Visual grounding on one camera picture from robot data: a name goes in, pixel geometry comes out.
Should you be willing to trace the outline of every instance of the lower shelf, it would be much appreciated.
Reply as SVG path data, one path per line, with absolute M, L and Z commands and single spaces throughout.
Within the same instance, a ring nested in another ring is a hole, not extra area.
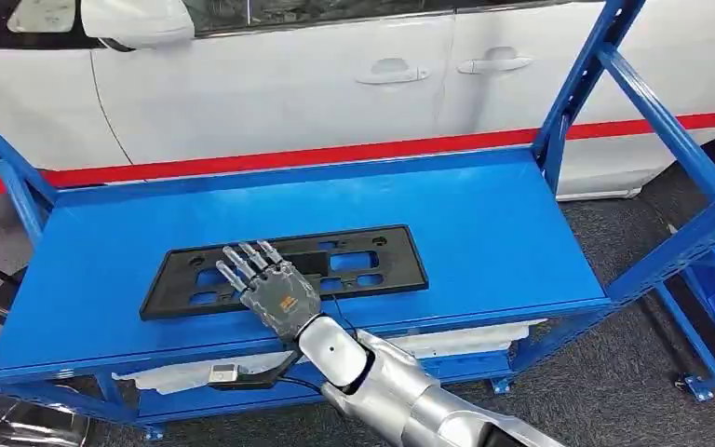
M 511 373 L 507 350 L 423 359 L 421 363 L 428 373 L 445 384 L 505 377 Z M 291 370 L 289 377 L 304 379 L 317 386 L 324 380 L 310 363 L 298 365 Z M 288 383 L 280 383 L 271 389 L 251 391 L 217 391 L 202 386 L 166 396 L 149 390 L 141 393 L 138 422 L 158 424 L 321 400 L 321 396 L 313 390 Z

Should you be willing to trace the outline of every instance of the shelf foot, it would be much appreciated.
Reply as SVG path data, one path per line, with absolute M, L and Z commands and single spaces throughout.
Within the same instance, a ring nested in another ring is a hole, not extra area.
M 714 393 L 705 386 L 703 378 L 699 376 L 687 375 L 682 380 L 676 381 L 676 387 L 692 393 L 698 402 L 714 399 Z
M 494 394 L 506 394 L 511 391 L 511 378 L 510 377 L 495 377 L 489 379 L 486 383 L 494 391 Z
M 144 438 L 146 440 L 162 440 L 166 434 L 163 426 L 148 426 Z

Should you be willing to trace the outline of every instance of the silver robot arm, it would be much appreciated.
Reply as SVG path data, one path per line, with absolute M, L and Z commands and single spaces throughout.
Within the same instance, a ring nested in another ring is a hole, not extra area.
M 353 338 L 320 313 L 321 301 L 303 275 L 266 241 L 232 248 L 218 269 L 286 343 L 299 347 L 327 379 L 322 395 L 388 442 L 403 447 L 563 447 L 513 416 L 489 412 L 454 396 L 415 357 L 368 332 Z

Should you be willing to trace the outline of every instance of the car door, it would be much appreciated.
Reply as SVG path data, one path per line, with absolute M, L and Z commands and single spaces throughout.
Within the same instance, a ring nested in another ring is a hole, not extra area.
M 715 2 L 646 2 L 620 52 L 672 114 L 715 114 Z M 640 112 L 605 74 L 576 123 L 639 118 Z M 715 127 L 699 127 L 689 130 L 698 144 L 715 139 Z M 675 160 L 653 134 L 571 141 L 567 146 L 571 152 L 564 157 L 563 173 L 573 185 L 639 188 Z
M 459 9 L 438 133 L 540 127 L 602 7 L 527 2 Z M 561 191 L 572 190 L 573 170 L 582 173 L 572 169 L 571 146 L 564 156 Z M 595 158 L 580 156 L 575 162 L 592 168 Z M 576 190 L 592 190 L 593 181 Z
M 125 165 L 94 88 L 97 41 L 66 6 L 49 16 L 42 1 L 0 0 L 0 132 L 38 168 Z
M 320 12 L 319 19 L 355 20 L 319 23 L 290 9 L 294 2 L 263 2 L 248 24 L 239 10 L 219 9 L 223 2 L 185 3 L 194 41 L 93 54 L 103 109 L 134 162 L 435 134 L 452 9 L 363 17 L 421 5 L 383 2 L 370 12 Z
M 460 9 L 438 132 L 442 135 L 538 128 L 603 2 Z M 676 115 L 715 112 L 715 2 L 651 0 L 621 52 Z M 591 138 L 566 142 L 559 196 L 628 196 L 673 161 L 653 134 L 624 134 L 612 123 L 640 119 L 605 74 L 575 124 Z M 715 129 L 691 131 L 699 143 Z

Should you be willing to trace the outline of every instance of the rectangular slot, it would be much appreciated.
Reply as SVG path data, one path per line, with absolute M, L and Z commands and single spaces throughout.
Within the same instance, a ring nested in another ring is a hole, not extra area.
M 357 277 L 357 284 L 358 286 L 361 287 L 369 287 L 369 286 L 379 286 L 382 284 L 382 275 L 379 273 L 372 273 L 369 275 L 360 275 Z
M 214 291 L 200 291 L 199 293 L 194 293 L 190 297 L 191 305 L 211 305 L 215 303 L 218 298 L 218 294 Z
M 380 264 L 376 251 L 353 251 L 331 255 L 331 269 L 334 272 L 344 270 L 368 270 Z
M 319 281 L 319 291 L 326 293 L 329 291 L 340 291 L 344 288 L 344 284 L 340 278 L 323 278 Z
M 226 278 L 217 268 L 205 268 L 196 276 L 196 286 L 198 287 L 217 286 L 226 282 Z
M 328 270 L 328 253 L 326 251 L 309 251 L 308 253 L 284 254 L 284 259 L 294 264 L 303 275 L 319 275 L 326 277 Z

